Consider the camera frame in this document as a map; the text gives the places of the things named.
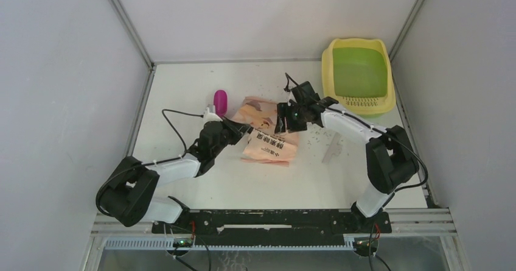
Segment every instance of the black bracket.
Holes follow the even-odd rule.
[[[388,213],[374,219],[382,233],[392,232]],[[174,225],[195,232],[209,245],[318,246],[342,245],[343,234],[369,234],[372,221],[358,227],[356,214],[338,209],[199,210],[182,214]],[[163,231],[162,223],[153,225],[152,233]]]

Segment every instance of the white enclosure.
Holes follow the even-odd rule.
[[[392,47],[415,0],[121,0],[154,62],[320,58],[339,37]]]
[[[229,93],[229,114],[248,95],[279,102],[283,72],[322,93],[322,51],[350,37],[385,42],[399,106],[373,121],[403,125],[430,170],[429,189],[400,192],[389,205],[397,234],[445,233],[452,270],[509,269],[516,238],[490,230],[510,230],[515,213],[515,5],[0,0],[0,269],[82,270],[81,262],[96,262],[86,266],[95,270],[105,241],[90,238],[92,225],[102,232],[94,221],[111,223],[97,216],[99,186],[127,154],[152,161],[181,152],[162,108],[199,113],[217,89]],[[201,126],[173,122],[189,141]],[[209,175],[158,194],[192,208],[348,208],[367,182],[363,146],[343,139],[340,159],[322,164],[332,136],[310,127],[288,169],[241,163],[240,143]],[[429,190],[457,228],[447,209],[426,209]],[[149,227],[129,231],[143,237]],[[459,258],[457,232],[470,266]],[[86,248],[92,256],[83,257]]]

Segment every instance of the orange packaging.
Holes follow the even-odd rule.
[[[297,133],[274,134],[277,103],[259,97],[246,97],[232,120],[247,123],[255,130],[249,134],[242,158],[245,162],[270,163],[288,166],[298,151]]]

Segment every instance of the wire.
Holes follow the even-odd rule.
[[[167,115],[165,114],[166,111],[169,111],[169,112],[172,112],[172,113],[184,114],[186,116],[201,117],[201,118],[203,117],[203,115],[202,114],[189,114],[189,113],[185,113],[185,112],[182,112],[182,111],[169,110],[169,109],[166,109],[166,108],[161,110],[161,114],[163,115],[165,120],[167,120],[169,125],[172,127],[172,130],[174,130],[174,132],[176,132],[176,134],[178,135],[179,139],[181,140],[181,143],[183,144],[183,148],[184,148],[184,152],[183,152],[183,156],[184,156],[186,154],[186,150],[187,150],[186,149],[186,143],[184,142],[184,139],[181,136],[181,134],[179,134],[179,132],[177,131],[176,127],[174,127],[174,125],[172,125],[172,122],[168,119]]]
[[[426,184],[428,181],[428,169],[427,169],[426,164],[421,160],[421,157],[419,157],[414,151],[412,151],[412,149],[410,149],[408,146],[404,145],[401,141],[399,141],[395,137],[391,136],[390,134],[382,132],[376,128],[372,128],[372,129],[373,129],[373,131],[378,132],[387,138],[390,138],[391,140],[395,141],[397,144],[400,144],[403,148],[405,148],[407,151],[409,151],[410,154],[412,154],[417,159],[417,161],[419,162],[419,164],[421,164],[421,167],[423,168],[424,178],[420,183],[417,183],[414,185],[409,185],[409,186],[399,187],[396,190],[394,190],[394,192],[396,193],[396,192],[399,192],[404,189],[416,188],[416,187]]]
[[[177,228],[177,229],[180,229],[180,230],[186,231],[186,232],[188,232],[188,233],[191,233],[191,234],[192,234],[192,235],[194,235],[197,239],[199,239],[199,240],[203,243],[203,245],[204,245],[204,247],[205,247],[205,249],[206,249],[206,251],[207,251],[207,253],[208,253],[208,271],[211,271],[211,252],[210,252],[210,250],[209,250],[209,248],[208,248],[208,244],[207,244],[207,243],[206,243],[206,242],[205,242],[205,241],[204,241],[200,236],[196,235],[193,231],[187,230],[186,228],[178,227],[178,226],[173,225],[173,224],[170,224],[170,223],[166,223],[166,222],[163,222],[163,223],[164,223],[164,224],[166,224],[166,225],[168,225],[168,226],[171,228],[171,229],[170,229],[170,231],[172,231],[172,227],[175,227],[175,228]],[[195,269],[192,269],[192,266],[187,266],[187,265],[185,265],[185,266],[186,266],[186,267],[188,267],[188,268],[190,268],[190,269],[191,269],[191,270],[193,270],[193,271],[196,271]]]
[[[142,163],[142,164],[137,164],[135,166],[132,166],[132,167],[128,167],[116,174],[114,174],[113,176],[111,176],[104,184],[102,184],[102,186],[100,187],[99,191],[97,192],[97,195],[95,197],[95,206],[97,207],[97,210],[99,210],[100,213],[106,215],[106,216],[110,216],[112,217],[112,215],[105,211],[104,209],[102,209],[102,207],[100,206],[100,198],[102,196],[102,193],[104,193],[105,191],[105,188],[108,186],[109,183],[111,183],[114,179],[116,179],[117,177],[125,174],[126,172],[129,172],[129,171],[132,171],[134,169],[138,169],[140,167],[145,167],[145,166],[152,166],[152,165],[155,165],[155,164],[161,164],[161,163],[168,163],[169,161],[176,161],[176,160],[180,160],[182,157],[184,157],[184,155],[186,154],[186,151],[187,151],[187,148],[186,148],[186,143],[184,142],[183,140],[183,137],[181,136],[181,134],[179,134],[179,132],[177,131],[177,129],[174,127],[174,125],[172,125],[172,122],[167,118],[167,116],[165,115],[165,112],[166,111],[169,111],[169,112],[172,112],[172,113],[178,113],[178,114],[184,114],[186,116],[193,116],[193,117],[200,117],[202,118],[203,115],[202,114],[190,114],[190,113],[185,113],[183,111],[176,111],[176,110],[169,110],[169,109],[163,109],[161,110],[161,114],[163,115],[163,117],[165,117],[165,120],[167,120],[167,122],[169,123],[169,125],[172,127],[172,129],[174,130],[174,132],[176,132],[176,134],[178,135],[179,139],[181,140],[182,144],[183,144],[183,147],[184,147],[184,151],[183,153],[181,154],[181,157],[174,157],[174,158],[169,158],[169,159],[166,159],[166,160],[159,160],[159,161],[156,161],[156,162],[152,162],[152,163]]]
[[[287,86],[288,86],[288,81],[292,81],[292,83],[294,83],[296,86],[299,86],[299,84],[294,80],[292,79],[292,77],[290,77],[290,75],[288,75],[287,73],[285,73],[285,76],[287,77]],[[361,123],[362,125],[364,125],[366,128],[370,129],[370,130],[373,130],[375,132],[378,132],[379,134],[393,140],[394,142],[396,142],[397,144],[400,144],[403,148],[405,148],[407,151],[409,151],[410,154],[412,154],[416,159],[417,161],[421,164],[421,167],[423,168],[423,173],[424,173],[424,178],[423,180],[420,182],[420,183],[417,183],[417,184],[414,184],[414,185],[408,185],[408,186],[402,186],[402,187],[399,187],[397,189],[394,190],[394,193],[397,193],[401,190],[404,190],[404,189],[410,189],[410,188],[417,188],[417,187],[420,187],[424,184],[427,183],[428,181],[428,169],[427,169],[427,166],[426,164],[423,162],[423,160],[421,159],[421,157],[419,157],[412,149],[410,149],[408,146],[404,145],[404,143],[402,143],[401,141],[399,141],[397,138],[391,136],[390,134],[386,133],[386,132],[382,132],[376,128],[374,128],[371,124],[368,124],[366,121],[352,115],[352,114],[349,114],[349,113],[346,113],[345,111],[339,111],[339,110],[336,110],[334,108],[330,108],[324,104],[322,104],[320,102],[320,100],[316,100],[313,96],[310,96],[308,95],[308,93],[306,93],[303,89],[301,89],[302,93],[304,93],[306,96],[308,96],[309,98],[311,98],[312,100],[314,100],[318,105],[324,107],[326,110],[330,110],[330,111],[334,111],[336,113],[339,113],[339,114],[343,114],[345,116],[347,116],[348,118],[352,118],[354,120],[356,120],[357,122]]]
[[[385,263],[385,261],[384,261],[382,258],[380,258],[380,256],[379,256],[379,255],[376,255],[376,254],[375,254],[374,256],[375,256],[378,260],[380,260],[380,262],[382,262],[382,263],[383,263],[383,265],[385,265],[385,267],[387,268],[387,270],[392,271],[392,270],[391,270],[391,268],[389,268],[389,265],[387,265],[387,263]]]
[[[190,269],[191,271],[197,271],[196,268],[193,268],[192,266],[190,266],[190,264],[188,264],[187,262],[183,261],[181,258],[176,256],[174,259],[177,260],[179,263],[181,263],[181,264],[185,265],[186,267],[188,267],[188,269]]]
[[[369,234],[369,252],[368,252],[368,258],[369,258],[369,266],[371,267],[371,271],[374,271],[374,267],[372,266],[372,252],[371,252],[371,244],[372,244],[372,232],[374,231],[376,226],[376,222],[372,224],[371,227],[371,233]]]
[[[165,224],[163,224],[163,234],[165,235],[165,239],[163,241],[163,245],[165,246],[165,253],[166,254],[169,254],[169,251],[167,250],[167,226]],[[175,237],[174,237],[174,232],[172,230],[170,230],[170,234],[172,235],[172,243],[175,241]]]
[[[376,226],[376,237],[374,238],[374,240],[377,241],[380,239],[380,235],[382,234],[382,232],[380,231],[380,227],[377,223],[375,223],[374,225]]]

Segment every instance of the yellow cat litter box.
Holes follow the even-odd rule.
[[[391,63],[381,40],[333,40],[322,53],[325,96],[363,116],[380,115],[396,105]]]

